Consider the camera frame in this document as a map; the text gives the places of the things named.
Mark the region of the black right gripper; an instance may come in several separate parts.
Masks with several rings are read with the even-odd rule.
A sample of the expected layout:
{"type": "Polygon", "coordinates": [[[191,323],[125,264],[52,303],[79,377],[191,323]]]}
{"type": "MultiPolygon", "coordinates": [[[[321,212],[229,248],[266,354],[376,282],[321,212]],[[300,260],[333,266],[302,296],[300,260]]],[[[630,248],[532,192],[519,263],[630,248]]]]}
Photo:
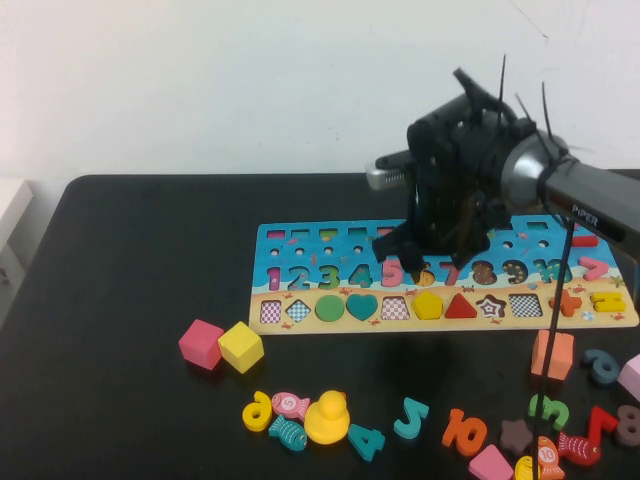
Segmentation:
{"type": "Polygon", "coordinates": [[[406,225],[373,241],[377,261],[396,257],[415,280],[424,250],[454,250],[457,270],[488,250],[489,231],[510,220],[498,190],[515,126],[513,109],[492,95],[460,95],[411,124],[412,206],[406,225]]]}

